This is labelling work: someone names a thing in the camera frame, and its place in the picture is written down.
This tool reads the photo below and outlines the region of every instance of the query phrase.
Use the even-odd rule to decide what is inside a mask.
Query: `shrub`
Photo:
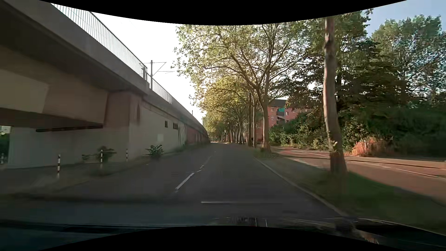
[[[154,158],[159,158],[161,154],[164,152],[162,145],[158,146],[151,145],[150,149],[146,148],[146,150],[149,151],[149,153],[146,154],[145,156],[150,156]]]

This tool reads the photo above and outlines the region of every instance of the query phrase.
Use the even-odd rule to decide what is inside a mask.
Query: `road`
[[[273,146],[290,159],[318,168],[329,168],[325,151]],[[426,159],[390,159],[346,156],[347,168],[371,180],[431,196],[446,202],[446,162]]]
[[[211,143],[66,188],[51,200],[1,202],[3,219],[62,224],[206,224],[220,217],[338,216],[253,159]]]

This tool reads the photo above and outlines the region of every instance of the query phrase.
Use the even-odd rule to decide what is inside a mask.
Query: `grass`
[[[276,164],[274,169],[349,215],[397,222],[446,234],[446,206],[442,202],[351,172],[346,177],[345,192],[340,194],[334,189],[335,180],[330,172],[302,167],[300,164],[296,166],[297,163],[290,159],[280,160],[281,163]],[[285,162],[293,162],[294,167],[288,166],[287,169],[285,165],[288,164]]]
[[[269,159],[269,158],[276,158],[279,156],[279,154],[274,153],[274,152],[267,152],[265,151],[263,148],[251,148],[254,157],[258,158],[258,159]]]

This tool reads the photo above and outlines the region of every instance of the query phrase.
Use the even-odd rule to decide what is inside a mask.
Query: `utility pole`
[[[153,90],[153,60],[150,61],[150,89]]]
[[[169,73],[169,72],[174,72],[174,71],[160,71],[160,69],[158,69],[158,71],[156,71],[155,73],[153,73],[153,64],[154,63],[164,63],[160,69],[167,63],[167,62],[153,62],[153,60],[150,61],[150,89],[153,90],[153,75],[155,75],[157,72],[165,72],[165,73]]]

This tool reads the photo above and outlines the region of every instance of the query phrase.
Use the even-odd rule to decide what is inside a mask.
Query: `white lane marking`
[[[276,170],[274,170],[272,167],[270,167],[269,165],[263,163],[262,161],[258,160],[257,158],[254,158],[257,162],[259,162],[260,164],[262,164],[264,167],[268,168],[270,171],[272,171],[274,174],[276,174],[277,176],[281,177],[284,181],[288,182],[288,184],[300,189],[301,191],[309,194],[310,196],[314,197],[316,200],[320,201],[321,203],[323,203],[325,206],[331,208],[333,211],[335,211],[337,214],[341,215],[341,216],[347,216],[348,214],[346,214],[345,212],[339,210],[338,208],[336,208],[335,206],[333,206],[332,204],[330,204],[329,202],[327,202],[326,200],[322,199],[321,197],[319,197],[319,195],[310,192],[304,188],[302,188],[301,186],[297,185],[296,183],[290,181],[289,179],[285,178],[283,175],[281,175],[280,173],[278,173]]]
[[[201,204],[282,204],[274,201],[202,201]]]
[[[206,161],[204,162],[204,164],[201,165],[200,170],[198,170],[198,171],[196,171],[196,172],[199,172],[199,171],[203,170],[204,165],[207,164],[207,162],[211,159],[211,157],[212,157],[212,156],[209,156],[209,158],[206,159]],[[184,179],[184,180],[183,180],[177,187],[175,187],[175,192],[178,192],[178,189],[180,189],[180,187],[181,187],[182,185],[184,185],[184,183],[186,183],[186,181],[187,181],[189,178],[191,178],[192,175],[194,175],[196,172],[191,172],[191,174],[189,174],[189,176],[188,176],[187,178],[185,178],[185,179]]]
[[[204,165],[206,165],[206,164],[209,162],[209,160],[211,159],[211,157],[212,157],[212,155],[209,156],[209,158],[206,159],[206,161],[203,163],[203,165],[201,165],[201,167],[204,167]]]
[[[397,169],[397,170],[400,170],[400,171],[411,172],[411,173],[416,173],[416,174],[420,174],[420,175],[425,175],[425,176],[429,176],[429,177],[438,178],[438,176],[434,176],[434,175],[430,175],[430,174],[419,173],[419,172],[413,172],[413,171],[407,171],[407,170],[399,169],[399,168],[396,168],[396,169]]]
[[[311,154],[316,154],[316,155],[319,155],[319,156],[322,156],[322,157],[328,157],[327,155],[322,155],[322,154],[319,154],[319,153],[303,152],[303,151],[299,151],[299,150],[294,150],[294,151],[296,151],[296,152],[298,152],[298,153],[311,153]]]
[[[186,181],[187,181],[190,177],[192,177],[192,175],[194,175],[194,172],[191,173],[191,174],[189,174],[189,176],[188,176],[186,179],[184,179],[183,182],[181,182],[177,187],[175,187],[175,190],[180,189],[180,187],[181,187],[184,183],[186,183]]]
[[[312,167],[322,168],[322,167],[318,167],[318,166],[316,166],[316,165],[310,164],[310,163],[308,163],[308,162],[306,162],[306,161],[303,161],[303,160],[300,160],[300,159],[297,159],[296,161],[298,161],[298,162],[300,162],[300,163],[302,163],[302,164],[305,164],[305,165],[312,166]]]

